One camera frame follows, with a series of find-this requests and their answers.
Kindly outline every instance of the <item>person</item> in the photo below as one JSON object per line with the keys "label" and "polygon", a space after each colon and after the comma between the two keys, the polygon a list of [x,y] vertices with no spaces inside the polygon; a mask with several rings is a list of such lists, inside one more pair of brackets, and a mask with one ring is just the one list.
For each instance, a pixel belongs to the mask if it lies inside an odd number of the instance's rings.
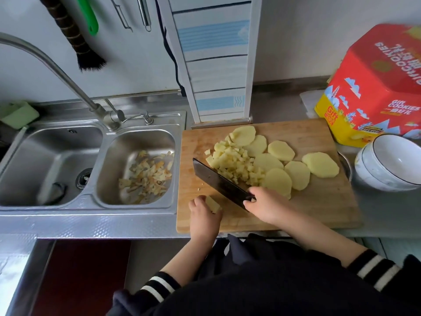
{"label": "person", "polygon": [[218,236],[222,212],[190,201],[190,241],[134,295],[115,292],[108,316],[421,315],[421,263],[403,267],[251,187],[245,208],[300,246],[250,234]]}

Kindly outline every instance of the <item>faucet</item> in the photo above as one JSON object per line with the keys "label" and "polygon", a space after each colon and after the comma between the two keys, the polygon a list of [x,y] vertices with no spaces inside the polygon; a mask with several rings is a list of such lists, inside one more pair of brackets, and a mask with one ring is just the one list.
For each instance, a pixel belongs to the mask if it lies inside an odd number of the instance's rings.
{"label": "faucet", "polygon": [[102,122],[110,131],[114,131],[120,127],[125,121],[134,117],[142,117],[145,119],[146,125],[152,124],[153,119],[148,115],[148,112],[138,114],[129,118],[124,116],[123,111],[116,110],[109,100],[107,104],[112,108],[112,111],[106,111],[102,105],[94,103],[80,87],[44,52],[35,47],[29,42],[26,42],[16,36],[0,32],[0,44],[9,45],[21,49],[29,54],[32,54],[38,60],[45,64],[69,89],[73,91],[86,105],[89,110],[97,116],[98,120]]}

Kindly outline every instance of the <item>sink basin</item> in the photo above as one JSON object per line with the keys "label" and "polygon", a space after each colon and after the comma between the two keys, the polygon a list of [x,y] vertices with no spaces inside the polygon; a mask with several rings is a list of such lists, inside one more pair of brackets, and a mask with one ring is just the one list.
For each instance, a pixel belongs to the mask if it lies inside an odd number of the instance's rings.
{"label": "sink basin", "polygon": [[[0,205],[59,205],[75,199],[87,183],[102,139],[95,126],[26,134],[0,177]],[[66,186],[64,194],[55,183]]]}
{"label": "sink basin", "polygon": [[[135,162],[140,151],[145,150],[149,157],[153,158],[161,153],[167,154],[168,151],[174,153],[175,147],[174,137],[165,130],[129,131],[116,137],[108,148],[98,176],[96,184],[98,198],[108,205],[133,204],[140,190],[128,194],[127,189],[120,190],[118,188],[118,180],[120,178],[128,179],[133,175],[129,168]],[[172,159],[172,156],[166,156],[164,158],[166,165]],[[172,179],[166,180],[166,188],[170,187],[171,181]],[[151,197],[141,204],[153,203],[158,198]]]}

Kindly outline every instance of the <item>cleaver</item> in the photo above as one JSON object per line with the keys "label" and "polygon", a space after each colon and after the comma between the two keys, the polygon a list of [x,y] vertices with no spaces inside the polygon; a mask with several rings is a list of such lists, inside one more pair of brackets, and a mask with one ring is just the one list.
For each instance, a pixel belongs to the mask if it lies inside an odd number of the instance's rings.
{"label": "cleaver", "polygon": [[193,159],[194,174],[206,184],[213,187],[230,201],[245,209],[243,201],[255,200],[253,194],[246,192],[229,179],[215,172],[197,159]]}

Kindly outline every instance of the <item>green handle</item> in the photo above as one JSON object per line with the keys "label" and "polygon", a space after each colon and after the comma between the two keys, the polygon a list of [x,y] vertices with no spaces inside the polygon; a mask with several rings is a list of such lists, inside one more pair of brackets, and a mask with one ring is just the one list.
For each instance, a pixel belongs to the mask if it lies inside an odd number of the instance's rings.
{"label": "green handle", "polygon": [[95,13],[93,12],[91,5],[88,0],[77,0],[79,2],[80,9],[82,10],[83,16],[87,21],[89,27],[89,33],[96,35],[98,33],[98,21],[96,20]]}

